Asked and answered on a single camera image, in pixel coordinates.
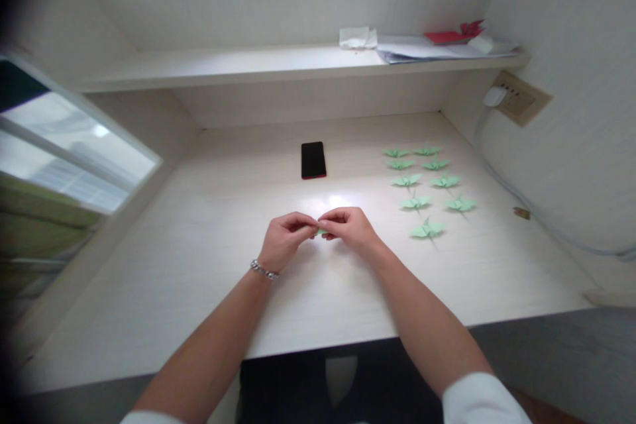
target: white sleeve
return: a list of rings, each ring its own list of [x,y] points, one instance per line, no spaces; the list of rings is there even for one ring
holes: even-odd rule
[[[133,411],[126,414],[121,424],[183,424],[179,419],[168,414],[153,411]]]
[[[517,400],[495,376],[473,373],[442,396],[445,424],[532,424]]]

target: black phone screen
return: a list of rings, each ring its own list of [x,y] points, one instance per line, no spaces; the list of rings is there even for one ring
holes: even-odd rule
[[[301,145],[303,179],[315,179],[327,175],[322,142],[306,142]]]

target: shelf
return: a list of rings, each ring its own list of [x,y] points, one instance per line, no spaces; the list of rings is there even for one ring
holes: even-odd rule
[[[529,58],[529,55],[522,53],[508,58],[388,65],[374,50],[341,50],[332,44],[252,50],[145,52],[129,56],[83,79],[74,85],[74,89],[83,93],[97,93],[345,76],[518,68],[526,65]]]

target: hand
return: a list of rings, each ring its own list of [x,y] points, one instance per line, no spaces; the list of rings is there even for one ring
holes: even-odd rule
[[[370,259],[369,252],[382,244],[371,222],[359,207],[333,209],[323,214],[318,222],[322,229],[329,232],[323,234],[324,239],[341,238],[355,253],[367,260]]]
[[[272,219],[257,258],[258,263],[269,272],[279,273],[296,254],[299,245],[307,239],[313,239],[317,231],[318,222],[300,212]]]

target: bracelet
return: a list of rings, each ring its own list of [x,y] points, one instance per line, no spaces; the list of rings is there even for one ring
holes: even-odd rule
[[[260,265],[260,263],[258,263],[257,259],[252,260],[252,263],[250,263],[250,267],[255,272],[258,272],[261,275],[266,276],[270,280],[275,280],[276,278],[279,277],[279,275],[276,272],[270,272],[269,270],[265,270],[263,267],[261,267],[261,265]]]

